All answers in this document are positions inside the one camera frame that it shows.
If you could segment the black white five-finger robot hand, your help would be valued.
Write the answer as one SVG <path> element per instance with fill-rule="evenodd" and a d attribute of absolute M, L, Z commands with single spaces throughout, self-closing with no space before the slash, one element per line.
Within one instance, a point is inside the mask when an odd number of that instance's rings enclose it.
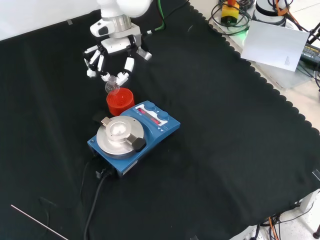
<path fill-rule="evenodd" d="M 84 51 L 83 58 L 87 66 L 87 76 L 94 78 L 99 75 L 104 82 L 110 83 L 112 76 L 106 69 L 107 57 L 127 52 L 128 56 L 123 71 L 115 76 L 115 83 L 119 87 L 122 86 L 130 78 L 136 56 L 142 57 L 145 61 L 152 58 L 152 54 L 143 47 L 143 42 L 140 27 L 134 23 L 128 30 L 111 34 L 109 38 Z"/>

